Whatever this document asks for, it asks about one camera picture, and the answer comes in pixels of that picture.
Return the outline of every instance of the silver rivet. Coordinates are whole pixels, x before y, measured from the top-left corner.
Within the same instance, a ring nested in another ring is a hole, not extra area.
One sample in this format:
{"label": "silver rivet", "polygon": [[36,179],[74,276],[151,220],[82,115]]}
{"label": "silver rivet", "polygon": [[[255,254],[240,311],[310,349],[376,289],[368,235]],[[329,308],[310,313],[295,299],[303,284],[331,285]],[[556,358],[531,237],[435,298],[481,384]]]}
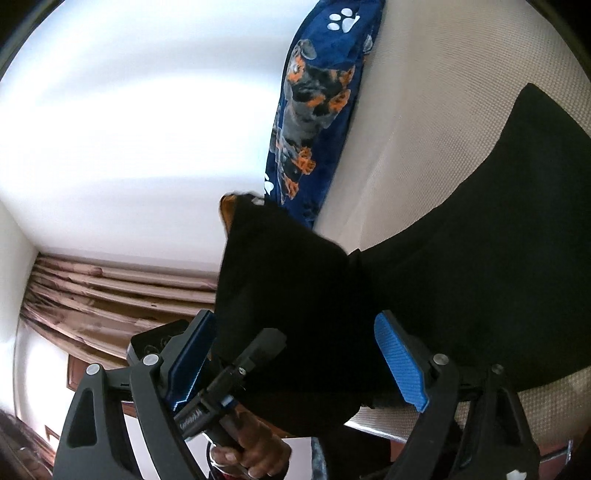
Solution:
{"label": "silver rivet", "polygon": [[433,361],[437,365],[447,365],[449,363],[449,358],[447,355],[443,355],[443,353],[437,353],[433,356]]}
{"label": "silver rivet", "polygon": [[100,365],[99,364],[91,364],[88,367],[86,367],[86,373],[89,375],[96,375],[100,370]]}
{"label": "silver rivet", "polygon": [[155,353],[151,353],[144,357],[144,365],[147,365],[148,367],[150,367],[151,365],[156,365],[159,359],[160,357],[158,355],[156,355]]}

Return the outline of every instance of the hand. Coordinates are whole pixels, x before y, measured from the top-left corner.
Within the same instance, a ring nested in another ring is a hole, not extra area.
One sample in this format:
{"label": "hand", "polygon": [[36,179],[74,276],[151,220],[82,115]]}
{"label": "hand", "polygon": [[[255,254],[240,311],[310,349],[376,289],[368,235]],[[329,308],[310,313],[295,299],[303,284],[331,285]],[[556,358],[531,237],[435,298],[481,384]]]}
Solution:
{"label": "hand", "polygon": [[238,443],[244,448],[244,452],[214,447],[210,451],[212,462],[220,466],[243,465],[253,478],[280,473],[290,460],[291,447],[252,413],[241,412],[238,418],[241,424]]}

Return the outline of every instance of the brown curtain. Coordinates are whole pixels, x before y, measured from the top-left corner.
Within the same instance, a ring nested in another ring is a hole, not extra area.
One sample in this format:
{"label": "brown curtain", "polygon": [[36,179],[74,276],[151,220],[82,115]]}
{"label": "brown curtain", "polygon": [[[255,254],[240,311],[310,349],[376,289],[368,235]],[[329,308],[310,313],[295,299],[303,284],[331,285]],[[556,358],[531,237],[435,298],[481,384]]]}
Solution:
{"label": "brown curtain", "polygon": [[67,353],[107,369],[127,366],[136,333],[213,310],[217,282],[40,255],[22,303],[24,323]]}

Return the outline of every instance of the blue blanket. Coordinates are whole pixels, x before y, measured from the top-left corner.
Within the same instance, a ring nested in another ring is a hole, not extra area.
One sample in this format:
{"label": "blue blanket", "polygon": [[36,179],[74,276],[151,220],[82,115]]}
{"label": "blue blanket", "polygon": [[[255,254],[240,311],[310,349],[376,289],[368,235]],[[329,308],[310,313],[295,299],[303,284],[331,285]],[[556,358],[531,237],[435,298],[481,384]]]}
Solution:
{"label": "blue blanket", "polygon": [[292,42],[271,134],[265,201],[312,227],[349,130],[385,0],[320,0]]}

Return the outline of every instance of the blue clamp pad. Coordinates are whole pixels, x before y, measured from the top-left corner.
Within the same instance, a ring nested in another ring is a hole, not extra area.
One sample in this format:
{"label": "blue clamp pad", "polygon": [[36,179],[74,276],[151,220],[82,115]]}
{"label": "blue clamp pad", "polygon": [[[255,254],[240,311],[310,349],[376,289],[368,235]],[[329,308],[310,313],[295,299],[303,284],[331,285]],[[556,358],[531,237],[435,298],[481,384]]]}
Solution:
{"label": "blue clamp pad", "polygon": [[374,335],[404,400],[423,413],[429,405],[423,372],[383,313],[375,318]]}

